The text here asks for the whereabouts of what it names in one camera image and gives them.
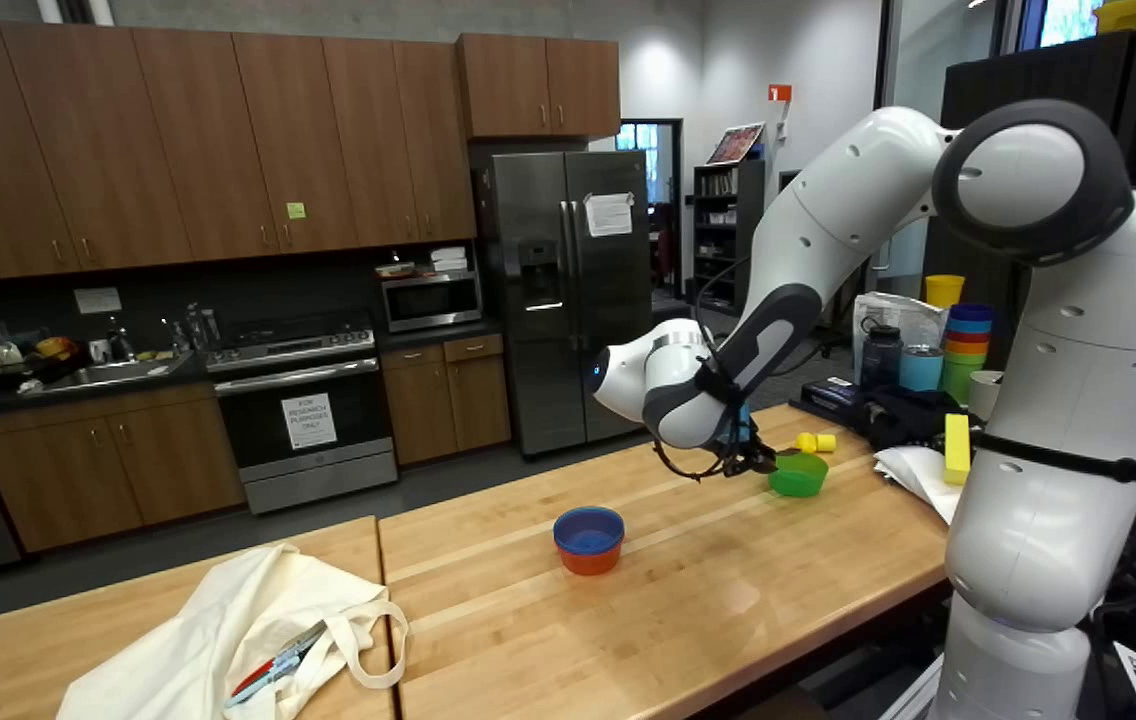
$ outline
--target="paper sign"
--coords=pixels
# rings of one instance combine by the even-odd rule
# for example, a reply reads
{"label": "paper sign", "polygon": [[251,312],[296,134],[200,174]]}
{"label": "paper sign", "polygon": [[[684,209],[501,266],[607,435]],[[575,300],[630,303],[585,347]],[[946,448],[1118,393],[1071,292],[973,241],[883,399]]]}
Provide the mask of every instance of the paper sign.
{"label": "paper sign", "polygon": [[304,220],[304,201],[288,201],[288,204],[282,204],[282,218],[288,218],[290,223],[300,223],[300,220]]}
{"label": "paper sign", "polygon": [[280,399],[290,448],[337,443],[328,393]]}
{"label": "paper sign", "polygon": [[585,201],[585,229],[586,235],[627,235],[630,223],[630,192],[614,192],[614,197],[586,197]]}

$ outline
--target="wooden countertop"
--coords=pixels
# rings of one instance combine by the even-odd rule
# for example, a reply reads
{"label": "wooden countertop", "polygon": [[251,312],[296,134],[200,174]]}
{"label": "wooden countertop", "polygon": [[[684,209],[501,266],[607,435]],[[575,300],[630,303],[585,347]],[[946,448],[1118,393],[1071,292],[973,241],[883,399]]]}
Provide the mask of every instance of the wooden countertop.
{"label": "wooden countertop", "polygon": [[[290,543],[337,568],[379,579],[375,519],[319,529],[290,537]],[[148,629],[162,624],[210,566],[216,560],[200,560],[0,615],[0,715],[57,715],[57,705],[76,678],[83,678]],[[304,715],[375,720],[394,714],[393,694],[368,694],[337,678]]]}
{"label": "wooden countertop", "polygon": [[[757,422],[773,448],[831,429],[797,410]],[[613,576],[558,568],[549,529],[575,506],[624,516]],[[684,715],[943,579],[943,526],[875,482],[853,434],[817,500],[761,475],[688,484],[627,448],[393,516],[379,543],[411,622],[407,720]]]}

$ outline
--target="refrigerator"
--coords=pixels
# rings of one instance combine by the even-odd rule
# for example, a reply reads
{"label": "refrigerator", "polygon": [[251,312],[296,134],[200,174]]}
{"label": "refrigerator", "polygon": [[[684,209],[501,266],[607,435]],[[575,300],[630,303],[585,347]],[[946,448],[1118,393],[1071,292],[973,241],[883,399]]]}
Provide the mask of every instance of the refrigerator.
{"label": "refrigerator", "polygon": [[604,344],[652,330],[641,154],[488,154],[474,177],[488,303],[523,458],[641,434],[593,399]]}

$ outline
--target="white cloth bag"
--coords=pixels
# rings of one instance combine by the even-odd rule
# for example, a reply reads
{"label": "white cloth bag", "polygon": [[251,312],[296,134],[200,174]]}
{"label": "white cloth bag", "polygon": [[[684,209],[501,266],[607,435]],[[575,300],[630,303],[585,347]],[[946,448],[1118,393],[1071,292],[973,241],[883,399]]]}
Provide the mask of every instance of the white cloth bag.
{"label": "white cloth bag", "polygon": [[[375,624],[393,622],[394,669],[368,671],[361,653],[375,644]],[[247,705],[226,705],[232,690],[300,636],[319,631],[290,678],[258,690]],[[402,678],[407,622],[379,586],[269,543],[216,566],[192,600],[79,678],[61,720],[143,720],[143,715],[296,715],[338,669],[370,694]]]}

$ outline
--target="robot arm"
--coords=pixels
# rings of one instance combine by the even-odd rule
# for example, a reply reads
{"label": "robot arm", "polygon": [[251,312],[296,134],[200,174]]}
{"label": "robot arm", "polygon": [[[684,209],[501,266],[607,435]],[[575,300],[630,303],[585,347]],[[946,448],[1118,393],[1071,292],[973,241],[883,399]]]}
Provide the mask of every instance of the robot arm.
{"label": "robot arm", "polygon": [[959,241],[1034,266],[952,526],[930,715],[1074,715],[1093,656],[1074,624],[1136,519],[1136,192],[1093,111],[1006,106],[952,143],[917,111],[875,111],[773,201],[731,336],[710,347],[667,319],[614,344],[594,399],[667,443],[746,443],[740,399],[926,184]]}
{"label": "robot arm", "polygon": [[839,137],[780,192],[757,235],[740,326],[710,344],[696,319],[664,319],[613,344],[594,399],[679,448],[753,448],[743,397],[810,331],[831,292],[926,197],[946,134],[883,110]]}

